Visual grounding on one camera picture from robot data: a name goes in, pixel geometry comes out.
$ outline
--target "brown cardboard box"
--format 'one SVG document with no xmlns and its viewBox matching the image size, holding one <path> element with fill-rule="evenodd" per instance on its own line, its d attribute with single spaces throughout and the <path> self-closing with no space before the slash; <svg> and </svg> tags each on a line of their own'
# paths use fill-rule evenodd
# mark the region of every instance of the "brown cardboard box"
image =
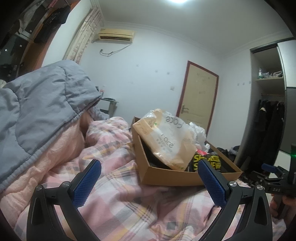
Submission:
<svg viewBox="0 0 296 241">
<path fill-rule="evenodd" d="M 150 166 L 145 151 L 143 149 L 142 140 L 136 130 L 131 127 L 133 134 L 133 144 L 136 153 L 136 163 L 138 165 L 139 175 L 142 184 L 158 185 L 158 186 L 202 186 L 203 182 L 196 172 L 181 172 L 167 170 Z M 235 181 L 242 174 L 242 171 L 217 148 L 211 145 L 211 148 L 221 157 L 222 165 L 229 171 L 222 173 L 228 181 Z"/>
</svg>

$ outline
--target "plaid blanket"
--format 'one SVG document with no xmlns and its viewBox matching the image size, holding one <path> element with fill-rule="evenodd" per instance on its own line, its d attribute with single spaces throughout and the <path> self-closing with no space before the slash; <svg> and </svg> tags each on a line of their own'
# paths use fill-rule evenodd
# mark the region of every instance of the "plaid blanket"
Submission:
<svg viewBox="0 0 296 241">
<path fill-rule="evenodd" d="M 161 187 L 139 183 L 128 124 L 114 117 L 90 124 L 87 147 L 80 156 L 55 167 L 44 177 L 44 187 L 72 180 L 92 159 L 102 163 L 102 175 L 85 205 L 78 210 L 102 241 L 199 240 L 220 211 L 203 187 Z M 26 240 L 29 206 L 21 213 L 15 232 Z M 75 240 L 58 206 L 57 214 L 66 234 Z M 243 205 L 224 239 L 231 237 Z M 274 225 L 274 240 L 285 226 Z"/>
</svg>

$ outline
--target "red door frame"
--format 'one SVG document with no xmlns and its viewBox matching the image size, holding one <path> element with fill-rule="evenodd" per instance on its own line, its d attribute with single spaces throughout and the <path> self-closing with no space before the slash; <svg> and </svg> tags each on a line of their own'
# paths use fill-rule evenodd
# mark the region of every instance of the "red door frame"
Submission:
<svg viewBox="0 0 296 241">
<path fill-rule="evenodd" d="M 183 88 L 182 88 L 182 92 L 181 92 L 181 97 L 180 97 L 180 101 L 179 101 L 179 106 L 178 106 L 178 110 L 177 110 L 177 113 L 176 113 L 176 116 L 179 117 L 180 115 L 180 112 L 181 112 L 181 108 L 182 108 L 182 102 L 183 102 L 183 98 L 184 98 L 184 93 L 185 93 L 185 88 L 186 88 L 186 84 L 187 84 L 187 78 L 188 78 L 188 74 L 189 74 L 189 67 L 190 65 L 193 65 L 197 68 L 200 68 L 214 76 L 217 77 L 217 81 L 216 81 L 216 89 L 215 89 L 215 95 L 214 95 L 214 101 L 213 101 L 213 106 L 212 106 L 212 111 L 211 111 L 211 115 L 210 115 L 210 120 L 209 120 L 209 124 L 207 126 L 207 131 L 206 133 L 208 134 L 209 132 L 209 129 L 210 129 L 210 125 L 211 125 L 211 122 L 212 122 L 212 117 L 213 117 L 213 112 L 214 112 L 214 108 L 215 108 L 215 103 L 216 103 L 216 97 L 217 97 L 217 91 L 218 91 L 218 83 L 219 83 L 219 76 L 215 73 L 213 73 L 212 71 L 209 71 L 208 69 L 204 68 L 204 67 L 201 67 L 200 65 L 198 64 L 195 64 L 191 61 L 188 61 L 187 63 L 187 68 L 186 68 L 186 74 L 185 74 L 185 79 L 184 79 L 184 84 L 183 84 Z"/>
</svg>

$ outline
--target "floral curtain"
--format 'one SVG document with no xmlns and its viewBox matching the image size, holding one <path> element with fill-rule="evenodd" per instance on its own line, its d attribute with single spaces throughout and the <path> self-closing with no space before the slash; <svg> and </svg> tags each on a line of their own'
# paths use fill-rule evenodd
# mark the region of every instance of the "floral curtain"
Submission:
<svg viewBox="0 0 296 241">
<path fill-rule="evenodd" d="M 90 11 L 73 38 L 64 59 L 70 59 L 79 64 L 83 51 L 93 38 L 101 19 L 102 13 L 99 8 L 94 8 Z"/>
</svg>

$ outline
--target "beige door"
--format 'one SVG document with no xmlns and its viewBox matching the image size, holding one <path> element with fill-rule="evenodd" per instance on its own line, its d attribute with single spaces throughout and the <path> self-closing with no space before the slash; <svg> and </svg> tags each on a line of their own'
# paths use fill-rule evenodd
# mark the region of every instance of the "beige door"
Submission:
<svg viewBox="0 0 296 241">
<path fill-rule="evenodd" d="M 218 75 L 188 61 L 177 116 L 208 132 L 215 105 Z"/>
</svg>

